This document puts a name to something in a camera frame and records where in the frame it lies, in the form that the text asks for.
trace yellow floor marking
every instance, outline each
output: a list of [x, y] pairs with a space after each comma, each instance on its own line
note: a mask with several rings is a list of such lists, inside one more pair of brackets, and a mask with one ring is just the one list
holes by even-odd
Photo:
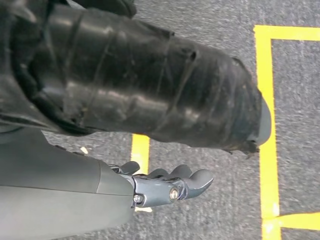
[[266, 39], [320, 41], [320, 27], [256, 25], [254, 31]]
[[[140, 170], [137, 174], [148, 174], [149, 162], [150, 139], [147, 136], [133, 134], [131, 160], [140, 165]], [[150, 207], [136, 207], [135, 212], [152, 212]]]
[[271, 136], [260, 147], [261, 216], [263, 219], [270, 219], [279, 215], [272, 57], [270, 39], [261, 38], [258, 34], [256, 34], [256, 39], [257, 86], [271, 113]]
[[283, 228], [320, 231], [320, 212], [279, 216], [278, 220]]
[[281, 240], [281, 228], [320, 231], [320, 212], [279, 216], [277, 144], [272, 40], [320, 41], [320, 28], [293, 26], [254, 27], [257, 85], [271, 112], [270, 138], [260, 148], [260, 187], [263, 240]]

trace prosthetic hand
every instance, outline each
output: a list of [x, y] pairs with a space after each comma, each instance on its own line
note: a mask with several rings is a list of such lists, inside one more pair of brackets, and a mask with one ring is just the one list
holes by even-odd
[[144, 134], [256, 153], [270, 113], [238, 59], [131, 19], [129, 0], [0, 0], [0, 239], [53, 239], [197, 197], [205, 169], [134, 174], [48, 144], [40, 130]]

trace robotic hand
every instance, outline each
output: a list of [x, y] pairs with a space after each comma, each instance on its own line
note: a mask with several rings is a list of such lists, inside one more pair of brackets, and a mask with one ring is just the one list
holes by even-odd
[[270, 113], [242, 62], [131, 19], [131, 0], [0, 0], [0, 240], [118, 226], [134, 207], [197, 197], [209, 170], [171, 173], [50, 145], [41, 130], [143, 134], [258, 152]]

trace gray carpet floor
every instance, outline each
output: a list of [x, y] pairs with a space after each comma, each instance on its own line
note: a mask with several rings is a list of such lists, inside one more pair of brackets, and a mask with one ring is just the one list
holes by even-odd
[[[320, 27], [316, 0], [137, 0], [137, 18], [177, 36], [240, 57], [256, 72], [254, 25]], [[272, 42], [280, 211], [320, 212], [320, 42]], [[108, 163], [130, 159], [131, 136], [97, 133], [82, 138], [47, 134], [51, 143]], [[149, 169], [188, 164], [208, 168], [215, 181], [205, 194], [137, 212], [132, 221], [65, 240], [259, 240], [259, 158], [151, 141]], [[285, 229], [283, 240], [320, 240], [320, 232]]]

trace bolt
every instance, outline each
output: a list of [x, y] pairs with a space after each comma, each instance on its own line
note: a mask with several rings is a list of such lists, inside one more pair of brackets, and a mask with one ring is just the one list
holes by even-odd
[[170, 200], [176, 201], [179, 197], [179, 192], [177, 188], [173, 187], [170, 190]]
[[143, 201], [143, 196], [136, 194], [133, 197], [133, 201], [136, 204], [140, 204]]

